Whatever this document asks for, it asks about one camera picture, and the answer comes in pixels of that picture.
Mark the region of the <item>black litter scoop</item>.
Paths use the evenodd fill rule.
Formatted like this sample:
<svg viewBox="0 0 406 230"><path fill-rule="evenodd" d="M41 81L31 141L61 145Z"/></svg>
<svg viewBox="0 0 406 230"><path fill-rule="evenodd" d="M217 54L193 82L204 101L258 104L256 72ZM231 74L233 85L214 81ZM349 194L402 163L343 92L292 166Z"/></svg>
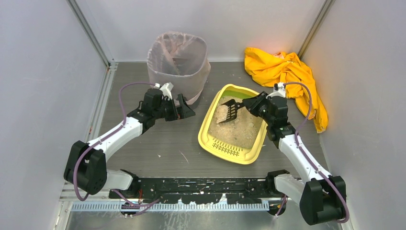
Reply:
<svg viewBox="0 0 406 230"><path fill-rule="evenodd" d="M243 102L237 102L235 99L231 99L218 107L219 115L217 123L227 123L237 118L237 112L240 108L244 107Z"/></svg>

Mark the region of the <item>yellow litter box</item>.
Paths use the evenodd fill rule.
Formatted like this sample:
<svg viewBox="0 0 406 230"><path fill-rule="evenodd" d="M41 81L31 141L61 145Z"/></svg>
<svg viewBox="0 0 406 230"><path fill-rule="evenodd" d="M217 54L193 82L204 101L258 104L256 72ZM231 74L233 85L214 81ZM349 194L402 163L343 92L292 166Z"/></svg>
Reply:
<svg viewBox="0 0 406 230"><path fill-rule="evenodd" d="M258 92L233 84L225 85L214 97L198 133L200 146L223 160L238 164L251 164L259 156L266 138L266 123L251 115L247 109L237 112L236 120L218 123L224 109L220 105L230 99L241 102Z"/></svg>

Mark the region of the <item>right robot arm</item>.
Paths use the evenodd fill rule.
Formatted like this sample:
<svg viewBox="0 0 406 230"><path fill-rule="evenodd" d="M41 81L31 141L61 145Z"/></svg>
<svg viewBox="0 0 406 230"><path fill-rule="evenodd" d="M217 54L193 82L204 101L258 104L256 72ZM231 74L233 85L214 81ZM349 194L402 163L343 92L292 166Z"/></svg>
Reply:
<svg viewBox="0 0 406 230"><path fill-rule="evenodd" d="M244 99L243 106L267 124L268 137L289 159L302 179L276 175L274 188L299 205L308 225L337 221L345 223L350 214L346 203L346 184L341 176L325 170L307 150L298 130L288 121L287 99L265 92Z"/></svg>

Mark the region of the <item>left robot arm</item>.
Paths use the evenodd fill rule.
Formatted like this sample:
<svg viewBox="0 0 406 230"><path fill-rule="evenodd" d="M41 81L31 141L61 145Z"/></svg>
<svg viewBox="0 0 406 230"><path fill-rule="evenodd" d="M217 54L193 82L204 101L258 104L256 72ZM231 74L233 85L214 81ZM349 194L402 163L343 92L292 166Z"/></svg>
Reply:
<svg viewBox="0 0 406 230"><path fill-rule="evenodd" d="M195 116L182 94L175 104L170 90L149 89L139 106L128 113L117 126L89 142L77 141L70 150L64 171L64 179L88 195L95 195L103 189L117 192L137 192L138 178L126 171L107 169L107 161L129 141L148 131L158 119L176 121Z"/></svg>

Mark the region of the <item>yellow cloth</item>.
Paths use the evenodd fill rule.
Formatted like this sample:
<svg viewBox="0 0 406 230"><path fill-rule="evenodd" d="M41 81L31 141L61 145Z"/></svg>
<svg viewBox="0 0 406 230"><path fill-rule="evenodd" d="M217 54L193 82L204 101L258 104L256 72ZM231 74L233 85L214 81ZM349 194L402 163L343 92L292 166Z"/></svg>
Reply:
<svg viewBox="0 0 406 230"><path fill-rule="evenodd" d="M279 82L304 84L310 93L303 86L292 84L286 87L286 96L295 100L297 108L304 116L307 115L311 105L308 119L313 120L318 133L326 131L328 114L317 93L312 70L299 59L296 53L269 54L258 48L247 47L244 54L245 71L257 84L263 87L273 87Z"/></svg>

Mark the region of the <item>trash bin with pink bag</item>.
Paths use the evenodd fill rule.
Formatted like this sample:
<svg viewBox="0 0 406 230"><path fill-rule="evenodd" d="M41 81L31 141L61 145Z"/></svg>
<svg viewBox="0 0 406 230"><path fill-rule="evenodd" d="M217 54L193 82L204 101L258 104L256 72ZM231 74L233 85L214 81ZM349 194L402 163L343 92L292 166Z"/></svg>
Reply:
<svg viewBox="0 0 406 230"><path fill-rule="evenodd" d="M199 36L163 33L148 51L147 71L151 83L172 83L174 99L181 93L186 103L192 105L203 92L211 71L208 46Z"/></svg>

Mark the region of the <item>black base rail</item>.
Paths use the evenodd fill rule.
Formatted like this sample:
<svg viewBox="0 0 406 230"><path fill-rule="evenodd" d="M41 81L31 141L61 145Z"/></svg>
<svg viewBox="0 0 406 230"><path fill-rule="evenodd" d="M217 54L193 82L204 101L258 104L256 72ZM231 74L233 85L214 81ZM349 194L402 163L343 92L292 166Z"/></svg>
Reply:
<svg viewBox="0 0 406 230"><path fill-rule="evenodd" d="M269 198L283 198L269 178L136 178L127 190L111 191L109 198L140 198L143 203L258 204Z"/></svg>

